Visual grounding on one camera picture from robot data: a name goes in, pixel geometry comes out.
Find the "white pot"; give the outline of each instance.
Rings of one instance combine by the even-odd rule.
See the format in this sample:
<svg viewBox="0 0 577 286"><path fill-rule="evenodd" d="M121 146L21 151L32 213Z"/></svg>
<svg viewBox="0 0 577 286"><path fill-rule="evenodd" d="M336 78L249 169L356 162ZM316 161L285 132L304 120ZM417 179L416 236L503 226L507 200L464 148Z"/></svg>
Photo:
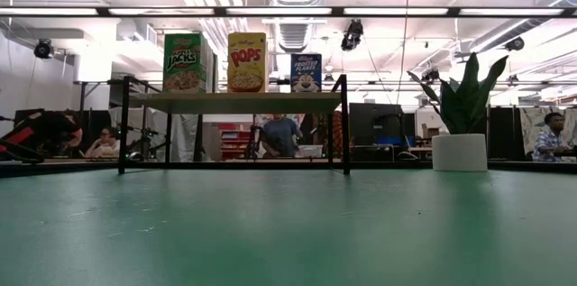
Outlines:
<svg viewBox="0 0 577 286"><path fill-rule="evenodd" d="M454 134L433 137L433 170L486 171L484 134Z"/></svg>

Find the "blue cereal box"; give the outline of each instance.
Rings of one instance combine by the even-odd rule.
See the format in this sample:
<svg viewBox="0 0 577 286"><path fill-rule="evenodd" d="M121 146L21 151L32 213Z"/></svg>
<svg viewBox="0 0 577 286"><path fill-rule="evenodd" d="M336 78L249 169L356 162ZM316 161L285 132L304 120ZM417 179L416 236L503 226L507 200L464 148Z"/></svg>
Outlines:
<svg viewBox="0 0 577 286"><path fill-rule="evenodd" d="M321 92L322 60L321 54L290 55L290 91Z"/></svg>

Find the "person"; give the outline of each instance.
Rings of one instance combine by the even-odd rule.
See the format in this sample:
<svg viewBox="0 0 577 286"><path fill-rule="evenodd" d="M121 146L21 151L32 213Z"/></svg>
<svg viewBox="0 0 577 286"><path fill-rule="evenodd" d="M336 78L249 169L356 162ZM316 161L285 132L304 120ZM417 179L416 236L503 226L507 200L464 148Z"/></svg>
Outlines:
<svg viewBox="0 0 577 286"><path fill-rule="evenodd" d="M106 127L100 132L100 138L95 140L85 153L88 158L118 157L120 140L113 127Z"/></svg>
<svg viewBox="0 0 577 286"><path fill-rule="evenodd" d="M559 162L561 158L554 156L555 152L569 150L561 140L561 131L565 125L565 118L559 113L550 113L545 116L545 123L549 129L539 133L535 141L533 161Z"/></svg>
<svg viewBox="0 0 577 286"><path fill-rule="evenodd" d="M262 147L266 151L263 158L295 157L296 145L293 136L302 137L302 133L294 121L282 114L274 114L262 127L262 131Z"/></svg>
<svg viewBox="0 0 577 286"><path fill-rule="evenodd" d="M17 123L14 129L4 135L2 140L17 144L35 152L43 150L48 144L56 144L62 150L71 149L82 142L82 128L78 117L72 110L44 111L39 110ZM16 150L7 150L0 145L0 159L10 159L7 155Z"/></svg>

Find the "ceiling beam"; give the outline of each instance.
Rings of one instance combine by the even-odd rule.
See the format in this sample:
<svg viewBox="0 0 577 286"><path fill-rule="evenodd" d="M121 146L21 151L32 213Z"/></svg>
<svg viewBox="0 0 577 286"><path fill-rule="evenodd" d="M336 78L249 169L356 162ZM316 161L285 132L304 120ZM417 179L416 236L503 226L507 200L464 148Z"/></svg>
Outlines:
<svg viewBox="0 0 577 286"><path fill-rule="evenodd" d="M431 19L577 19L577 7L434 6L151 6L57 7L0 6L0 16L77 18L431 18Z"/></svg>

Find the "fluorescent light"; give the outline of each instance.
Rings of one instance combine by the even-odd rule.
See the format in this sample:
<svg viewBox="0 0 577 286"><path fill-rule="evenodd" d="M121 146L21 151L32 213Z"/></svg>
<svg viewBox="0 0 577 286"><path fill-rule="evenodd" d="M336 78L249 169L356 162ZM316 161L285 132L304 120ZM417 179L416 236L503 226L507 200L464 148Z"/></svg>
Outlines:
<svg viewBox="0 0 577 286"><path fill-rule="evenodd" d="M164 34L173 34L173 33L192 33L192 30L186 29L160 29Z"/></svg>
<svg viewBox="0 0 577 286"><path fill-rule="evenodd" d="M442 15L449 11L446 7L346 7L345 15Z"/></svg>
<svg viewBox="0 0 577 286"><path fill-rule="evenodd" d="M112 15L213 15L212 8L110 8Z"/></svg>
<svg viewBox="0 0 577 286"><path fill-rule="evenodd" d="M262 19L262 24L326 24L320 19Z"/></svg>
<svg viewBox="0 0 577 286"><path fill-rule="evenodd" d="M94 8L0 7L1 15L98 15Z"/></svg>
<svg viewBox="0 0 577 286"><path fill-rule="evenodd" d="M230 15L328 15L332 12L329 7L238 7L227 8Z"/></svg>
<svg viewBox="0 0 577 286"><path fill-rule="evenodd" d="M562 11L558 8L464 8L459 15L551 16L559 15Z"/></svg>

